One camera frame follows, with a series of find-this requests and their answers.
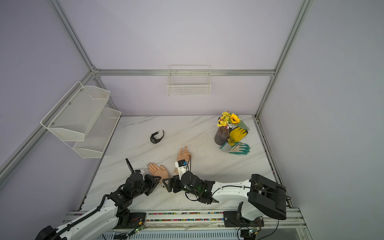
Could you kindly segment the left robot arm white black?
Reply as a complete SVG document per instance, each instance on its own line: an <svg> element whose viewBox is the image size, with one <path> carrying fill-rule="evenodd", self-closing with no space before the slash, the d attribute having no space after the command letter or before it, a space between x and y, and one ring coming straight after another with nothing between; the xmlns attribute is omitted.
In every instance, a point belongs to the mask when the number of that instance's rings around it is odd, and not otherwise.
<svg viewBox="0 0 384 240"><path fill-rule="evenodd" d="M37 240L92 240L124 222L129 222L129 206L134 198L148 196L160 183L161 177L133 172L116 191L105 194L101 203L80 217L53 228L42 229Z"/></svg>

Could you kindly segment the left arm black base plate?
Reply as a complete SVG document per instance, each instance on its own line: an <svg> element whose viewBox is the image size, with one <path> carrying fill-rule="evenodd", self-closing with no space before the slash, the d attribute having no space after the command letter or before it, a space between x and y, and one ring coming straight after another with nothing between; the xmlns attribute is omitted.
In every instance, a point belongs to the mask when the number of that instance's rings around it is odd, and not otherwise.
<svg viewBox="0 0 384 240"><path fill-rule="evenodd" d="M137 229L143 226L146 220L147 213L128 213L119 218L115 229Z"/></svg>

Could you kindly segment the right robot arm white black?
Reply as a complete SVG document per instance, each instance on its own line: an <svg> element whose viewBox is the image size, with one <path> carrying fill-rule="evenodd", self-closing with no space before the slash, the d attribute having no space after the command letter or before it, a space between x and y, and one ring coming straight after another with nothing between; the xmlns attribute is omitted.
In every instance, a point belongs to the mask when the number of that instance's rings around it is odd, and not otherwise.
<svg viewBox="0 0 384 240"><path fill-rule="evenodd" d="M181 177L164 179L168 192L191 194L194 201L210 205L223 201L237 201L240 217L253 221L263 215L275 220L287 219L287 190L284 186L259 174L236 183L203 181L187 171Z"/></svg>

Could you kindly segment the black digital wrist watch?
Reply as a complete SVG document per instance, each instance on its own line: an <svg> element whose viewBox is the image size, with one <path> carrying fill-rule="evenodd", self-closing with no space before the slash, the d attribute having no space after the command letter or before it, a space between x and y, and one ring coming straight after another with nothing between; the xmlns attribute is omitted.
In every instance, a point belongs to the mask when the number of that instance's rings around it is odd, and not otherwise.
<svg viewBox="0 0 384 240"><path fill-rule="evenodd" d="M158 144L165 136L164 130L159 130L153 134L151 134L150 141L153 144Z"/></svg>

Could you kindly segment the mannequin hand with white band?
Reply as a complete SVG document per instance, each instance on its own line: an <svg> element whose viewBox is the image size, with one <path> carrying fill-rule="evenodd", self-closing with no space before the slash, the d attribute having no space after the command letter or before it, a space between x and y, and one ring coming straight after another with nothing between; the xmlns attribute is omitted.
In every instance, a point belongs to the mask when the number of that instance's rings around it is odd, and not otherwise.
<svg viewBox="0 0 384 240"><path fill-rule="evenodd" d="M164 179L168 179L170 177L168 170L163 165L149 163L148 170L152 176L161 178L160 183L162 183Z"/></svg>

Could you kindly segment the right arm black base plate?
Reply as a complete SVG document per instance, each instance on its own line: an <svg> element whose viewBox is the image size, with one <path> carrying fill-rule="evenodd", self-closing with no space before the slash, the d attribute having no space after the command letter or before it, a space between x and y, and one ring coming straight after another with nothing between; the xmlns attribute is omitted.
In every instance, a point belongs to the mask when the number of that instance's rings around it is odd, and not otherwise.
<svg viewBox="0 0 384 240"><path fill-rule="evenodd" d="M240 213L236 211L224 211L224 225L226 228L234 228L234 227L264 227L264 219L262 217L258 217L255 220L248 220L241 216Z"/></svg>

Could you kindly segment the mannequin hand with black watch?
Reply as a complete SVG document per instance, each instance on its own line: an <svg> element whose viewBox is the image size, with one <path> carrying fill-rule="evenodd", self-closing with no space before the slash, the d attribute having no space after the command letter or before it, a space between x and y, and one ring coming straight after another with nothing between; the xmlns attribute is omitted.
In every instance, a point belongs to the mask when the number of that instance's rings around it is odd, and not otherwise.
<svg viewBox="0 0 384 240"><path fill-rule="evenodd" d="M191 161L192 159L192 155L191 153L188 151L188 147L185 146L184 148L181 148L179 153L178 153L178 156L177 156L177 162L178 161L181 161L181 160L185 160L187 164L189 164L189 162Z"/></svg>

